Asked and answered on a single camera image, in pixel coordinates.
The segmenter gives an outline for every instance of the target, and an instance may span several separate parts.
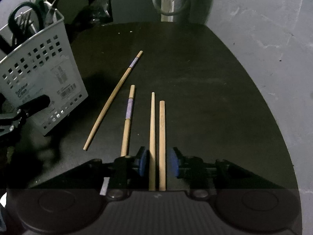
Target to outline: dark wooden tabletop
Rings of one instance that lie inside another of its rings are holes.
[[[166,145],[205,162],[223,158],[286,188],[297,188],[280,130],[259,90],[205,26],[129,23],[86,30],[72,43],[89,97],[43,137],[26,124],[17,145],[26,180],[40,183],[92,158],[120,155],[129,89],[136,85],[129,153],[149,146],[151,92],[166,105]],[[137,53],[89,150],[84,143]]]

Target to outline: logo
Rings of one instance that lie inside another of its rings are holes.
[[[23,96],[24,93],[27,92],[27,87],[28,83],[26,83],[24,86],[22,86],[18,91],[16,91],[16,95],[18,96],[18,98],[21,98]]]

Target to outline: barcode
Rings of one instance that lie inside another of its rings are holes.
[[[62,99],[65,98],[66,96],[68,96],[70,93],[74,92],[76,88],[75,83],[73,85],[71,85],[69,88],[65,89],[62,93]]]

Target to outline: white plastic basket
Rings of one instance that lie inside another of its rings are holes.
[[[31,20],[38,29],[34,12]],[[49,107],[31,117],[43,135],[88,96],[58,10],[54,20],[0,61],[0,92],[14,107],[43,94],[50,97]],[[7,25],[0,34],[10,43]]]

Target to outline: metal bolt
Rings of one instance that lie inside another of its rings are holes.
[[[121,199],[124,196],[124,193],[122,190],[120,189],[112,189],[108,192],[107,194],[109,197],[113,198],[113,199]]]
[[[209,196],[209,192],[204,189],[197,189],[193,191],[193,195],[196,198],[203,199]]]

